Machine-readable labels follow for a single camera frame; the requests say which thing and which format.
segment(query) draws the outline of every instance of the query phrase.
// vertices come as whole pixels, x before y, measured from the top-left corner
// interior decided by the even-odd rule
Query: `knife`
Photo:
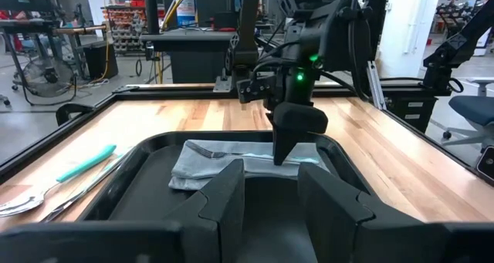
[[[98,185],[101,181],[108,177],[115,170],[120,168],[122,162],[124,161],[125,156],[129,154],[129,152],[124,152],[119,155],[115,160],[109,163],[99,174],[97,174],[86,187],[84,187],[79,193],[63,202],[57,208],[53,209],[46,217],[44,217],[40,223],[47,223],[55,220],[61,213],[65,212],[68,208],[70,208],[73,204],[75,204],[79,199],[84,197],[88,192],[90,192],[96,185]]]

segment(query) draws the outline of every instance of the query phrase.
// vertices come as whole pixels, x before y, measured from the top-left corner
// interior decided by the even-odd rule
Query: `workbench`
[[[35,183],[45,183],[89,156],[92,147],[119,149],[172,131],[270,130],[262,102],[240,104],[211,85],[127,86],[0,166],[0,203]],[[326,135],[346,151],[386,204],[423,222],[494,221],[494,187],[467,171],[444,150],[389,113],[356,97],[326,97],[314,91],[314,106],[329,118]],[[43,219],[102,168],[106,160],[49,194],[25,214],[0,219],[0,230]],[[101,183],[60,221],[76,221],[103,187]]]

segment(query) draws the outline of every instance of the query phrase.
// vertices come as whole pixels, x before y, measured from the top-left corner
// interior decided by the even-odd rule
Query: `gray napkin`
[[[190,140],[197,145],[215,152],[272,154],[272,143],[227,142],[213,140]],[[317,153],[315,143],[298,143],[289,157],[317,160],[319,167],[328,170]],[[262,160],[241,156],[226,156],[221,159],[208,159],[184,145],[180,157],[171,171],[169,187],[177,190],[200,190],[216,174],[228,166],[234,159],[243,159],[245,177],[286,177],[296,179],[299,164],[284,162],[275,166],[272,160]]]

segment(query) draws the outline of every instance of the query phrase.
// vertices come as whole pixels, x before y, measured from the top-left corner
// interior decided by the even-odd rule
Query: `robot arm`
[[[438,90],[447,89],[452,79],[452,69],[472,58],[478,40],[493,25],[494,0],[488,0],[459,33],[446,40],[432,55],[424,59],[427,72],[423,86]]]
[[[238,42],[229,50],[232,75],[241,103],[263,99],[270,111],[274,164],[280,165],[307,133],[326,132],[327,116],[310,101],[314,83],[325,71],[352,71],[353,90],[364,96],[357,69],[370,60],[371,50],[363,48],[356,55],[355,46],[370,46],[366,17],[371,11],[360,9],[357,0],[278,0],[294,20],[285,43],[258,59],[253,47],[257,1],[242,0]],[[276,74],[258,77],[268,66]]]

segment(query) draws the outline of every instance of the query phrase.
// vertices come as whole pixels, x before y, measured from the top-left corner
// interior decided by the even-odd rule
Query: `wooden tabletop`
[[[354,98],[313,101],[330,120],[326,135],[341,144],[383,202],[426,222],[494,221],[494,188],[386,114]],[[264,112],[260,101],[241,105],[235,99],[119,101],[1,185],[0,203],[53,180],[107,144],[124,150],[179,130],[270,130]],[[50,192],[39,209],[0,219],[0,230],[41,220],[107,163]],[[76,220],[101,187],[63,221]]]

